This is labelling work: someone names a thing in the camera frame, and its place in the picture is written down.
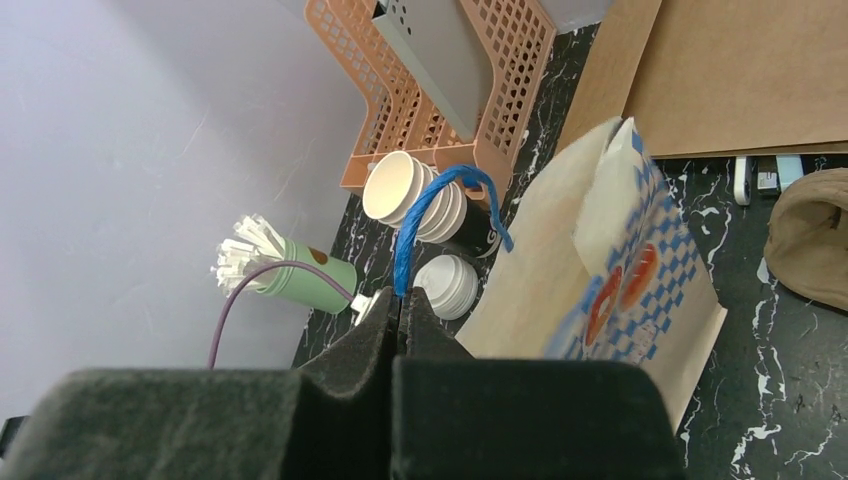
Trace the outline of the blue checkered paper bag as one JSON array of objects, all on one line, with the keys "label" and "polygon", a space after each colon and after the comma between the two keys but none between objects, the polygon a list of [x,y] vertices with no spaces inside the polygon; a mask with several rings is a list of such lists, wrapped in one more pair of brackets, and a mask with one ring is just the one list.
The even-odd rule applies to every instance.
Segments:
[{"label": "blue checkered paper bag", "polygon": [[678,427],[725,317],[634,119],[614,117],[531,182],[457,340],[478,359],[638,366]]}]

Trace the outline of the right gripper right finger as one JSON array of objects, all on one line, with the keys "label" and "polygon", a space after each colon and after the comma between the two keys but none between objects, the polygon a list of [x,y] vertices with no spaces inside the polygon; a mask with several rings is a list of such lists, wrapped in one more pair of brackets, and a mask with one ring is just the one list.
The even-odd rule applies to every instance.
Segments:
[{"label": "right gripper right finger", "polygon": [[441,325],[421,287],[411,288],[401,299],[400,355],[428,360],[473,359]]}]

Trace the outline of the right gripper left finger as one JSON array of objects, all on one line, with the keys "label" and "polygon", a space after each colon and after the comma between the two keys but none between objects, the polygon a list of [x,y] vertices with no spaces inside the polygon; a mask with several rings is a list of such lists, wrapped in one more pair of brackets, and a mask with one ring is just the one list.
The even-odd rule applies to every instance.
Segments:
[{"label": "right gripper left finger", "polygon": [[383,288],[375,297],[358,325],[299,367],[333,397],[349,398],[364,391],[378,370],[396,355],[400,300],[391,287]]}]

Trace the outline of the brown pulp cup carrier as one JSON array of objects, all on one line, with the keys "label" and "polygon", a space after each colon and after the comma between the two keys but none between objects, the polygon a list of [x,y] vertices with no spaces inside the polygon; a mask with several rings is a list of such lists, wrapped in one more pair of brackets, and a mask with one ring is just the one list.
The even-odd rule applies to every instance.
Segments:
[{"label": "brown pulp cup carrier", "polygon": [[766,265],[784,287],[847,309],[847,170],[816,171],[779,196],[768,222]]}]

